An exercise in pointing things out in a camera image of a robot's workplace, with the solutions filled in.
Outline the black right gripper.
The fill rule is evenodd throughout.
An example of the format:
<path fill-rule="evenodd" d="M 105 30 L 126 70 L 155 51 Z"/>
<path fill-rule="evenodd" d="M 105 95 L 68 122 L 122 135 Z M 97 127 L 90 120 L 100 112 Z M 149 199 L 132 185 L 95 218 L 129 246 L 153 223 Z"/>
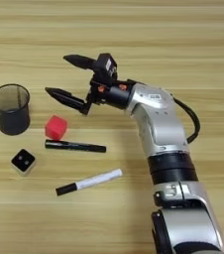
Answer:
<path fill-rule="evenodd" d="M 96 70 L 96 60 L 94 59 L 81 55 L 67 55 L 63 58 L 76 67 Z M 59 103 L 87 115 L 92 103 L 108 104 L 125 109 L 129 104 L 131 91 L 135 84 L 136 81 L 132 79 L 119 80 L 117 73 L 110 75 L 97 71 L 90 79 L 86 102 L 60 88 L 46 87 L 45 91 Z"/>

